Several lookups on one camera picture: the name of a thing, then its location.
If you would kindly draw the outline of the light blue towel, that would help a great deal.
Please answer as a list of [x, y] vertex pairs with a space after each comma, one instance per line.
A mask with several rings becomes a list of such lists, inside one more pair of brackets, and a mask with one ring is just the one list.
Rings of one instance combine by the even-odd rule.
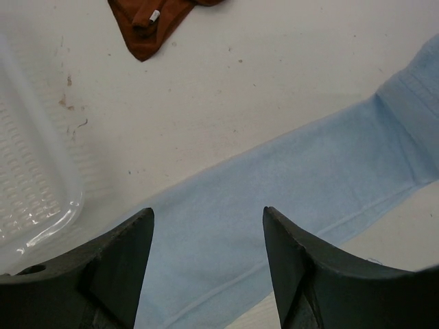
[[369, 99], [147, 200], [154, 237], [136, 328], [223, 328], [271, 291], [262, 216], [334, 245], [438, 179], [438, 38]]

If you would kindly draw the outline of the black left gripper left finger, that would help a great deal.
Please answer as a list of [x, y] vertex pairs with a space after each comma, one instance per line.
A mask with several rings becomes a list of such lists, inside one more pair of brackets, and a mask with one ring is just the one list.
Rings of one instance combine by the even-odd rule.
[[133, 328], [154, 232], [144, 208], [111, 231], [1, 276], [2, 328]]

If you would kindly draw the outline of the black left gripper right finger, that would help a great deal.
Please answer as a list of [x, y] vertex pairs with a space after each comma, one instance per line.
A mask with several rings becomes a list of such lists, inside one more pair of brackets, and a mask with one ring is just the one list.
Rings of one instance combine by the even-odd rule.
[[437, 328], [438, 267], [395, 269], [349, 254], [273, 207], [265, 246], [282, 328]]

